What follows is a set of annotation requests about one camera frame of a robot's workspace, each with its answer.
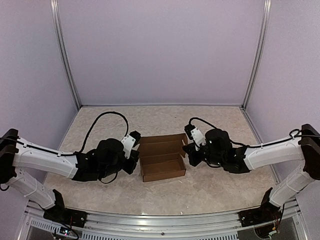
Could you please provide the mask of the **brown cardboard box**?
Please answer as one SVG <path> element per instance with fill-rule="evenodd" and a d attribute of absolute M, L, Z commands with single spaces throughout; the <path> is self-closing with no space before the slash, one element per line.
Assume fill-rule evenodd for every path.
<path fill-rule="evenodd" d="M 139 141 L 139 163 L 144 183 L 183 177 L 186 134 L 144 136 Z"/>

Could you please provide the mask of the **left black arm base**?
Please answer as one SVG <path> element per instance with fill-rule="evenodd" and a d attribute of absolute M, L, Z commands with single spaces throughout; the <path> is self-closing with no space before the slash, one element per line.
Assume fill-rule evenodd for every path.
<path fill-rule="evenodd" d="M 62 194 L 55 189 L 53 189 L 52 192 L 55 197 L 54 205 L 48 209 L 44 209 L 43 217 L 71 227 L 83 228 L 85 226 L 88 213 L 65 207 Z"/>

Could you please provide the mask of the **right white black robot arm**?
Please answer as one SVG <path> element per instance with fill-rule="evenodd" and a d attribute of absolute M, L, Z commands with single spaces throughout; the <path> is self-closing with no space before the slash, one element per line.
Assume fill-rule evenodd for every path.
<path fill-rule="evenodd" d="M 184 131 L 192 142 L 182 149 L 193 167 L 205 162 L 211 168 L 245 174 L 277 163 L 301 162 L 284 181 L 265 193 L 261 207 L 255 212 L 260 222 L 268 221 L 288 199 L 320 179 L 320 134 L 310 124 L 292 130 L 287 138 L 260 145 L 233 142 L 228 132 L 220 128 L 202 134 L 189 123 Z"/>

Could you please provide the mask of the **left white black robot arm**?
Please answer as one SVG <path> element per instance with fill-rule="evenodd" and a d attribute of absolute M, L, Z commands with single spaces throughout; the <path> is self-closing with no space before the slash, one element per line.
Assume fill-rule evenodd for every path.
<path fill-rule="evenodd" d="M 120 171 L 130 175 L 139 160 L 139 152 L 134 148 L 140 139 L 141 134 L 132 131 L 122 140 L 101 140 L 86 153 L 71 153 L 33 144 L 12 128 L 0 138 L 0 183 L 16 189 L 41 208 L 50 209 L 50 214 L 63 223 L 70 218 L 70 211 L 64 207 L 61 194 L 45 187 L 25 169 L 53 173 L 76 182 L 101 182 Z"/>

